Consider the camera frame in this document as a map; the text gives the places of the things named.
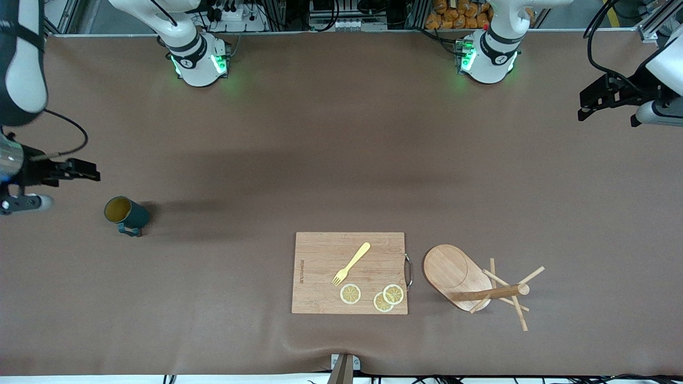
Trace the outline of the yellow plastic fork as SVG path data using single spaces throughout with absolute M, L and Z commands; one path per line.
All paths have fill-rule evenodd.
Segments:
M 339 270 L 339 272 L 335 274 L 334 278 L 332 279 L 332 284 L 334 286 L 339 286 L 339 284 L 341 284 L 341 282 L 343 282 L 344 279 L 346 279 L 346 277 L 348 276 L 348 272 L 351 270 L 351 268 L 354 267 L 354 265 L 356 265 L 356 263 L 359 262 L 359 260 L 361 260 L 361 258 L 363 258 L 364 255 L 366 255 L 366 253 L 368 253 L 370 248 L 371 244 L 368 242 L 365 242 L 361 246 L 359 246 L 356 253 L 352 256 L 352 259 L 345 265 L 344 268 L 342 268 L 341 270 Z

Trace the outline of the aluminium frame post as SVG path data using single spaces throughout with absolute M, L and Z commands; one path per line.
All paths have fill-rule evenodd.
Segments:
M 659 43 L 683 27 L 683 0 L 644 0 L 646 14 L 637 24 L 641 41 Z
M 70 34 L 82 0 L 42 0 L 45 28 L 50 35 Z

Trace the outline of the orange packaged goods pile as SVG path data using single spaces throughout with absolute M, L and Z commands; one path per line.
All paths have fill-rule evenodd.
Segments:
M 486 29 L 493 15 L 493 7 L 485 0 L 432 0 L 424 28 Z

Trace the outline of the bamboo cutting board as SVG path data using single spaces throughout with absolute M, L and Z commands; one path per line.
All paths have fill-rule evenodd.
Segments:
M 359 246 L 371 248 L 351 268 L 339 286 L 332 280 L 352 259 Z M 403 275 L 406 253 L 404 233 L 297 233 L 293 255 L 292 312 L 317 315 L 407 315 L 408 293 Z M 342 302 L 345 284 L 360 287 L 362 297 L 354 305 Z M 386 313 L 374 308 L 373 298 L 385 286 L 403 288 L 402 303 Z

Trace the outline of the dark green mug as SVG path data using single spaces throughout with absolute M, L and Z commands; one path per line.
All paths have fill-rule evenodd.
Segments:
M 141 237 L 150 221 L 148 210 L 123 195 L 112 198 L 104 207 L 104 217 L 117 226 L 118 233 Z

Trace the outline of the brown table mat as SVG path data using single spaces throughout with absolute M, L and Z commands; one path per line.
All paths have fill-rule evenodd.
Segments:
M 578 32 L 535 32 L 497 85 L 418 33 L 244 36 L 197 89 L 153 37 L 50 37 L 49 107 L 100 182 L 0 217 L 0 376 L 273 374 L 332 353 L 380 375 L 683 375 L 683 129 L 577 119 Z M 104 207 L 145 207 L 141 237 Z M 408 314 L 291 312 L 299 231 L 405 233 Z M 510 284 L 470 314 L 434 246 Z

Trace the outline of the wooden mug rack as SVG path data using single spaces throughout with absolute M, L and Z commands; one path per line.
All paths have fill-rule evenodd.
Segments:
M 507 283 L 495 274 L 495 259 L 489 260 L 489 268 L 481 268 L 463 250 L 454 245 L 434 246 L 423 262 L 425 279 L 456 308 L 474 314 L 485 309 L 493 301 L 501 301 L 515 309 L 524 332 L 528 331 L 525 312 L 529 309 L 520 304 L 519 297 L 529 294 L 529 282 L 544 272 L 545 267 L 515 284 Z

